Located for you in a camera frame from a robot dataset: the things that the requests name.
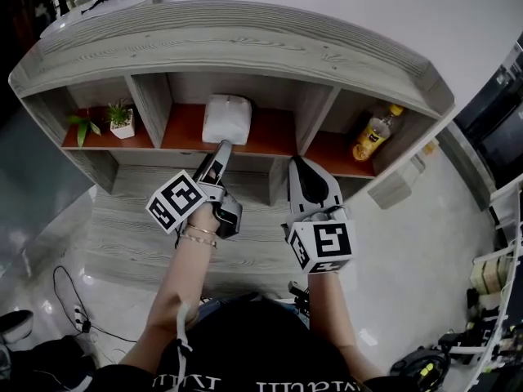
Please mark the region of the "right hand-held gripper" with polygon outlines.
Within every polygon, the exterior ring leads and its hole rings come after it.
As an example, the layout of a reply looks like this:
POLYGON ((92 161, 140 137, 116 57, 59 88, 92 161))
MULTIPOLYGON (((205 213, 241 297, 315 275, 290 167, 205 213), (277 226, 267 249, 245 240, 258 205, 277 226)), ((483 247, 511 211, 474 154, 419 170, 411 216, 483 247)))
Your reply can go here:
POLYGON ((355 255, 355 223, 341 206, 337 180, 319 164, 294 156, 288 182, 292 214, 282 228, 300 268, 306 274, 340 271, 355 255))

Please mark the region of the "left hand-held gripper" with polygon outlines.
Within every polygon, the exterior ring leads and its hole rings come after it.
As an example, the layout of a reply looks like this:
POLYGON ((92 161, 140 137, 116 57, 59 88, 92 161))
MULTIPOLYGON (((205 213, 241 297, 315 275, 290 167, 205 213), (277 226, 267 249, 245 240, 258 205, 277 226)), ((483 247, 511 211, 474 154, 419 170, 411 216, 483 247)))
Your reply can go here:
POLYGON ((193 179, 181 170, 154 192, 145 209, 166 234, 180 227, 203 203, 212 204, 219 238, 239 232, 243 208, 221 184, 231 152, 232 144, 223 140, 213 154, 206 155, 193 179))

